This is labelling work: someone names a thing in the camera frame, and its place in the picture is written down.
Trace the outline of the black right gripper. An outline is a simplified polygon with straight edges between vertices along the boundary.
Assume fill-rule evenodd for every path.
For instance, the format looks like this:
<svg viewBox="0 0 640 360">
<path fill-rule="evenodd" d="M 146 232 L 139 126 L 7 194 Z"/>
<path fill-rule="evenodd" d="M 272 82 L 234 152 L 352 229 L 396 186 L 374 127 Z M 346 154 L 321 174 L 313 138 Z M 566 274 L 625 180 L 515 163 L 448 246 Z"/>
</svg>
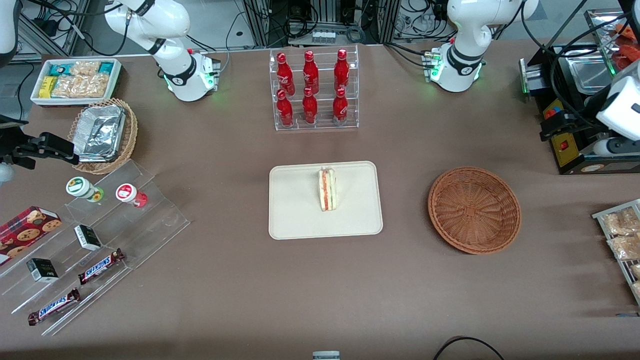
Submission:
<svg viewBox="0 0 640 360">
<path fill-rule="evenodd" d="M 29 121 L 0 116 L 0 157 L 1 162 L 10 166 L 19 166 L 34 170 L 34 158 L 55 158 L 72 166 L 79 164 L 79 157 L 74 153 L 74 144 L 50 132 L 42 132 L 42 148 L 38 137 L 28 136 L 23 127 Z"/>
</svg>

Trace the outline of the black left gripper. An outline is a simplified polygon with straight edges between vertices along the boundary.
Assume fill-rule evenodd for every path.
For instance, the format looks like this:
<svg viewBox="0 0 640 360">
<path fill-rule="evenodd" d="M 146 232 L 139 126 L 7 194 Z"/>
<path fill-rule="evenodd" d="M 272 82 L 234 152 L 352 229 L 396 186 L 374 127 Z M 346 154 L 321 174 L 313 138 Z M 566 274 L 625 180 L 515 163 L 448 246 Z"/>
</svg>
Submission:
<svg viewBox="0 0 640 360">
<path fill-rule="evenodd" d="M 607 133 L 608 127 L 596 119 L 596 115 L 605 105 L 607 95 L 592 95 L 586 98 L 586 103 L 580 111 L 574 103 L 560 96 L 560 102 L 566 112 L 554 112 L 540 123 L 539 138 L 542 142 L 550 141 L 555 136 L 565 133 L 578 133 L 585 130 L 595 130 L 597 133 Z"/>
</svg>

